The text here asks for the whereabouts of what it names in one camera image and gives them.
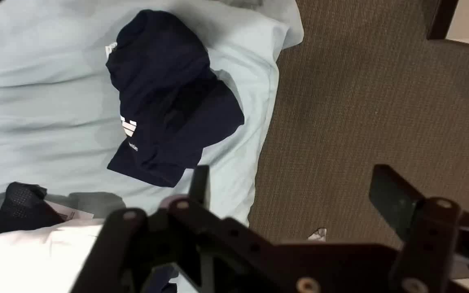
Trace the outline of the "dark wooden furniture frame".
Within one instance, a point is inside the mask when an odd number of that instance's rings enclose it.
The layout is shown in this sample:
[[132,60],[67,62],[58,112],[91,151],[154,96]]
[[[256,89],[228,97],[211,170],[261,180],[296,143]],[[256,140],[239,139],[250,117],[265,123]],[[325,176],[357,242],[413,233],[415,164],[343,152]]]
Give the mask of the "dark wooden furniture frame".
[[427,40],[469,48],[469,0],[417,0]]

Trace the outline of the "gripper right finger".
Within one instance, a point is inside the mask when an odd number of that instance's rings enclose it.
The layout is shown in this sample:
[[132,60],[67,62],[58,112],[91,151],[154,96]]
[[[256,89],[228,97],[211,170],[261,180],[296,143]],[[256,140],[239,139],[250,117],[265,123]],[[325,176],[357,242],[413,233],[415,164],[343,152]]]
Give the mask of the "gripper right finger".
[[469,268],[469,212],[451,199],[425,197],[387,164],[373,167],[369,198],[403,241],[388,275],[392,293],[469,293],[450,275]]

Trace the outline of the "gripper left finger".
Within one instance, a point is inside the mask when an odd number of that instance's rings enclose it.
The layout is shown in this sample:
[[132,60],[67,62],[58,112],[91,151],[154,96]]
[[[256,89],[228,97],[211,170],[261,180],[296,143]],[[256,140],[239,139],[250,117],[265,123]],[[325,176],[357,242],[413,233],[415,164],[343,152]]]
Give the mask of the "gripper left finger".
[[178,293],[184,277],[198,293],[278,293],[273,247],[232,218],[220,219],[205,200],[210,168],[194,169],[187,194],[170,196],[148,215],[112,212],[71,293]]

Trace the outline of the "white paper tag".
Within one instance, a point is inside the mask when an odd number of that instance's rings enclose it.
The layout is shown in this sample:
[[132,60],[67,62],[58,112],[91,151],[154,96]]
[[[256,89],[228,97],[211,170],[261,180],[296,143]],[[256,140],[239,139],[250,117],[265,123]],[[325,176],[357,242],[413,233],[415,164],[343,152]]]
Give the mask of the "white paper tag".
[[76,208],[67,207],[51,201],[45,201],[64,221],[73,219],[93,219],[94,215],[89,212],[80,211]]

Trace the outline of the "small white scrap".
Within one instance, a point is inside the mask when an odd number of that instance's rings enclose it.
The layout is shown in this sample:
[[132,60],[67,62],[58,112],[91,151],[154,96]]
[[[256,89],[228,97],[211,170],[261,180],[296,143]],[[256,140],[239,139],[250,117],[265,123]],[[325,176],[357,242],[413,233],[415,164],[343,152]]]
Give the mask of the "small white scrap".
[[307,238],[309,241],[320,241],[325,242],[327,237],[327,229],[326,228],[318,228],[316,229],[309,237]]

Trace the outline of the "black mesh cloth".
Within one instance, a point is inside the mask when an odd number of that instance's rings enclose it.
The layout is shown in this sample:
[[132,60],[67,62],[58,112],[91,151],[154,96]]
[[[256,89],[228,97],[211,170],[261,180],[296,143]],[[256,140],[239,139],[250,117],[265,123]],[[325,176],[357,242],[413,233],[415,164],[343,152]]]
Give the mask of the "black mesh cloth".
[[10,183],[0,205],[0,233],[30,231],[64,223],[45,201],[47,189],[22,182]]

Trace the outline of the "dark navy cloth white print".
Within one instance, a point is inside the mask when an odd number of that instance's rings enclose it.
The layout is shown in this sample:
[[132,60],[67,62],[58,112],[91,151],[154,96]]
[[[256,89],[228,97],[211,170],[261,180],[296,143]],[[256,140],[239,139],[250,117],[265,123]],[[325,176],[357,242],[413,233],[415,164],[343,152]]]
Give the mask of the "dark navy cloth white print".
[[116,43],[106,67],[125,139],[107,168],[173,188],[205,148],[244,124],[244,113],[198,36],[175,15],[140,11]]

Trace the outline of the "light blue pillow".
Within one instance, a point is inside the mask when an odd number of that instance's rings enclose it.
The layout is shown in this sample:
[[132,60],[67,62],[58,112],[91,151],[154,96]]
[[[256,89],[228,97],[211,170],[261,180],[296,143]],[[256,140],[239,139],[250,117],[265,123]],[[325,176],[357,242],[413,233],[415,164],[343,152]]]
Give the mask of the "light blue pillow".
[[206,148],[210,210],[248,224],[255,176],[278,89],[276,61],[300,44],[296,0],[3,0],[0,3],[0,204],[9,183],[103,218],[123,206],[153,212],[188,190],[191,171],[161,188],[107,169],[125,134],[105,47],[143,9],[167,11],[210,53],[245,123]]

